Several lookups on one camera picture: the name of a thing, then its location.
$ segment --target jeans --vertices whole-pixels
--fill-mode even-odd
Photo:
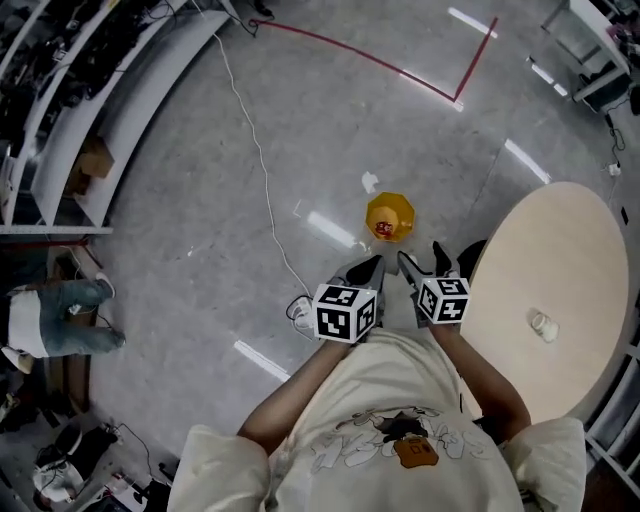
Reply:
[[[106,327],[73,325],[64,321],[70,306],[98,307],[112,296],[104,281],[62,281],[38,291],[40,334],[50,357],[103,354],[124,345],[124,335]]]

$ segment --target shoulder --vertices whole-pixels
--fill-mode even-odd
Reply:
[[[587,476],[584,426],[575,418],[531,425],[503,447],[523,491],[557,510],[580,510]]]

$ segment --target clutter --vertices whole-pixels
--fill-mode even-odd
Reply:
[[[98,136],[89,135],[82,144],[73,170],[77,167],[82,174],[104,179],[112,165],[113,157],[104,140]]]

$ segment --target gray floor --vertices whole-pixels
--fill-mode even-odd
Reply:
[[[361,182],[365,172],[378,177],[378,190],[401,192],[416,207],[404,250],[426,255],[438,239],[457,251],[489,236],[542,185],[505,149],[509,139],[553,181],[590,187],[616,218],[626,208],[635,296],[638,123],[628,105],[613,112],[628,143],[623,175],[601,172],[612,161],[602,117],[562,98],[525,62],[540,55],[541,66],[566,88],[575,86],[539,28],[556,3],[456,2],[486,25],[500,19],[498,38],[460,98],[462,112],[333,46],[268,27],[255,40],[238,27],[223,31],[264,148],[278,236],[310,289],[365,250],[385,249],[363,229],[372,197]],[[280,0],[271,7],[282,23],[348,42],[447,91],[483,37],[436,0]],[[314,230],[312,211],[360,243],[347,248]],[[289,373],[318,344],[285,318],[302,288],[271,238],[264,174],[216,44],[189,68],[149,129],[111,219],[115,232],[96,250],[118,289],[110,314],[128,343],[94,358],[97,407],[174,453],[195,423],[234,432],[279,384],[234,343],[244,341]],[[582,404],[581,414],[591,405]]]

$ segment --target yellow cup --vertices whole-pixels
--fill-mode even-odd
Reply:
[[[378,240],[400,242],[413,230],[416,212],[402,194],[382,192],[367,205],[365,223]]]

